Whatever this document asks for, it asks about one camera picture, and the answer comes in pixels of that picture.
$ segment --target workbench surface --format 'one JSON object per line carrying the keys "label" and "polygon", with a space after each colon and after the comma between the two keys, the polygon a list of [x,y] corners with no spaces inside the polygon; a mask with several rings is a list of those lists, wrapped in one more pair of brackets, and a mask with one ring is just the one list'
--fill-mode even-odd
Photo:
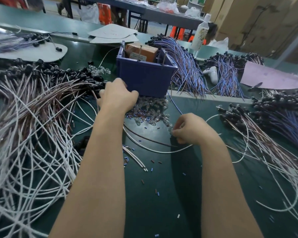
{"label": "workbench surface", "polygon": [[[80,37],[88,37],[87,32],[98,28],[98,25],[92,23],[84,23],[68,18],[45,15],[43,13],[17,10],[1,5],[0,23],[45,31],[77,32]],[[142,33],[138,34],[138,38],[142,42],[149,40],[150,36]],[[53,37],[53,40],[68,47],[68,53],[61,60],[60,68],[62,69],[83,68],[87,66],[87,62],[90,60],[93,60],[94,65],[98,66],[106,53],[112,49],[112,47],[73,41],[61,37]],[[190,46],[189,43],[185,42],[181,42],[181,44],[184,47]],[[220,50],[213,47],[203,47],[199,53],[199,57],[209,58],[209,56],[214,55],[216,52],[220,52]],[[111,51],[102,63],[103,67],[109,68],[112,71],[111,75],[104,76],[107,80],[113,80],[116,77],[117,53],[118,49]],[[294,68],[291,64],[287,67],[289,72]],[[183,113],[192,112],[205,120],[217,114],[217,105],[227,108],[229,103],[232,102],[231,98],[216,101],[174,97],[173,100]],[[82,104],[82,107],[91,118],[94,118],[94,112],[88,105]],[[166,113],[170,114],[171,123],[175,123],[180,116],[180,113],[171,102],[169,102]],[[76,114],[87,120],[87,117],[79,110],[77,110]],[[142,136],[156,141],[178,145],[171,138],[163,122],[158,122],[156,126],[151,126],[146,122],[137,126],[133,119],[126,119],[125,123],[131,130]],[[209,124],[218,133],[222,133],[221,137],[228,145],[234,146],[234,140],[240,139],[235,132],[224,128],[218,117],[211,119]],[[75,120],[73,133],[85,127],[84,123]],[[86,132],[76,137],[75,141],[80,140],[88,134]],[[131,136],[136,140],[141,140],[141,138],[133,134]],[[286,145],[286,140],[277,141],[296,154],[293,148]],[[142,140],[141,143],[148,148],[163,152],[180,149],[165,147],[147,140]],[[132,159],[130,159],[125,168],[126,223],[124,237],[150,238],[154,237],[155,234],[159,234],[159,237],[172,238],[200,237],[202,163],[199,148],[192,146],[184,151],[173,154],[157,154],[137,146],[125,134],[123,135],[123,144],[134,148],[135,155],[139,157],[149,170],[149,172],[144,172]],[[230,153],[233,161],[240,159],[240,156],[236,153]],[[234,168],[240,180],[246,201],[264,236],[266,238],[296,237],[295,232],[298,234],[298,221],[291,214],[287,212],[272,212],[255,202],[255,200],[258,200],[276,209],[284,208],[282,194],[271,174],[266,169],[266,166],[256,160],[250,160],[245,157],[242,162],[234,164]],[[290,200],[293,200],[295,194],[290,189],[289,184],[280,176],[278,181],[288,190]],[[159,191],[159,197],[155,195],[155,189]],[[40,219],[33,223],[32,228],[48,234],[62,204],[63,200],[58,200],[54,203]],[[274,217],[274,223],[269,220],[270,215]]]}

